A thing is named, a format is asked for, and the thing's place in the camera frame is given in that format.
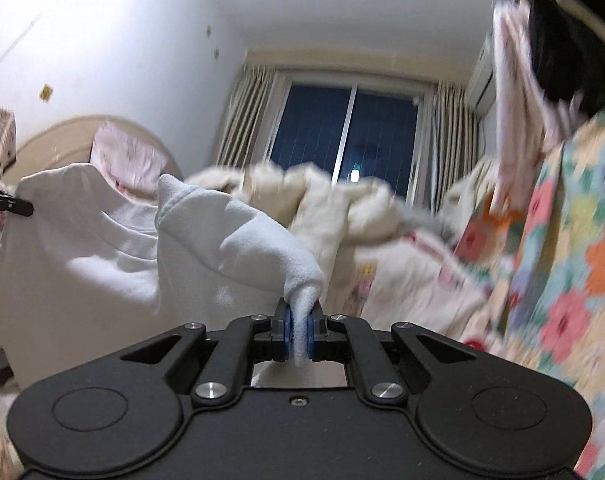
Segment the white hoodie sweatshirt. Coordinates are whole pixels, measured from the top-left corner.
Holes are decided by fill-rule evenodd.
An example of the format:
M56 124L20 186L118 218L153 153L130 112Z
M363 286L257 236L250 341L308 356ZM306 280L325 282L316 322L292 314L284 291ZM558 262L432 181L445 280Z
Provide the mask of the white hoodie sweatshirt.
M345 384L307 356L307 318L323 292L316 259L280 223L236 198L181 182L137 202L89 164L22 179L29 217L10 214L0 246L0 344L18 385L106 356L188 322L293 314L293 359L258 365L260 387Z

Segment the floral patterned quilt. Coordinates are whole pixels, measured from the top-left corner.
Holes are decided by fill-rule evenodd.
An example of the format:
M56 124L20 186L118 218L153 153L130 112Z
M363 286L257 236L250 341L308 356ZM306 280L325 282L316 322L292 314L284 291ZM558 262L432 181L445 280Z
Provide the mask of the floral patterned quilt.
M577 390L593 428L576 470L605 479L605 110L542 162L526 214L481 203L457 256L490 294L461 341Z

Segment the white air conditioner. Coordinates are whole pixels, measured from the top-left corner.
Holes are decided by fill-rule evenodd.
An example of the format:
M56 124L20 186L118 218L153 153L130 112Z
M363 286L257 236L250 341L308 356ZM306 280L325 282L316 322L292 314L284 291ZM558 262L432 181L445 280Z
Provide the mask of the white air conditioner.
M479 52L472 76L465 90L465 104L479 116L485 116L496 99L493 37L487 36Z

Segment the striped beige curtains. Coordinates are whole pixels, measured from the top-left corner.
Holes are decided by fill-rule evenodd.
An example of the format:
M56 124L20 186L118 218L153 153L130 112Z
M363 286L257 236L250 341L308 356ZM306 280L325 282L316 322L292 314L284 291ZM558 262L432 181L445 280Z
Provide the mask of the striped beige curtains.
M438 210L448 188L466 176L481 157L481 120L465 104L465 91L459 84L448 81L429 84L340 70L278 70L247 64L240 71L223 119L217 165L245 168L271 162L269 148L294 82L359 86L417 100L417 138L409 191L403 197L412 206Z

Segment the black hanging bag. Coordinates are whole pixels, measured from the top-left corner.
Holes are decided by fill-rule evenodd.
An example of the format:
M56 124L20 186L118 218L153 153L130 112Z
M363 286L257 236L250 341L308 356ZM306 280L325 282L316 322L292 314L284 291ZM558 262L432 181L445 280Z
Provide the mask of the black hanging bag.
M568 102L591 117L605 108L605 42L555 0L527 0L531 67L545 97Z

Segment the beige curved headboard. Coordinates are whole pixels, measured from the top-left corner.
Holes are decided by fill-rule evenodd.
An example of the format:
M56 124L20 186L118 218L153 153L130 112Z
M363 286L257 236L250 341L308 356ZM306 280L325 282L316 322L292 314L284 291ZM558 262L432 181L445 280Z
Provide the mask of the beige curved headboard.
M168 158L165 173L183 178L167 146L150 130L118 116L86 115L58 122L22 144L17 149L14 164L4 171L1 181L15 186L22 178L42 170L60 168L73 162L88 162L93 138L103 122L111 122L129 136L157 148Z

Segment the window with dark glass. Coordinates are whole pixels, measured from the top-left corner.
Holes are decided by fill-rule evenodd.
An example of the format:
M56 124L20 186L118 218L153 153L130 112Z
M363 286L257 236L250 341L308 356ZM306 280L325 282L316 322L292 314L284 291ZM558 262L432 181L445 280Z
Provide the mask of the window with dark glass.
M284 169L312 162L337 181L376 177L406 197L418 114L409 96L294 82L269 158Z

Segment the pink hanging cloth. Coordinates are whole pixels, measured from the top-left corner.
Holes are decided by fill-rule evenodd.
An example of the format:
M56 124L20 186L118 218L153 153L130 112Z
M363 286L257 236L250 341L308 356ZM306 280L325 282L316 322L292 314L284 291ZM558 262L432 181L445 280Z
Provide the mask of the pink hanging cloth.
M531 66L529 7L503 0L493 8L498 173L491 210L528 207L537 168L553 148L587 120L579 110L583 95L552 103L543 95Z

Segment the cream rumpled duvet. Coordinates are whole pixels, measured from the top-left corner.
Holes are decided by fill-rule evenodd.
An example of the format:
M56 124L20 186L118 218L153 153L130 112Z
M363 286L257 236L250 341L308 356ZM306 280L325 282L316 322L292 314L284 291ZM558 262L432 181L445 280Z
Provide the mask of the cream rumpled duvet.
M214 166L188 183L230 194L285 226L325 276L327 314L364 318L376 330L411 322L487 347L487 292L455 255L462 233L408 205L385 181L335 183L312 164Z

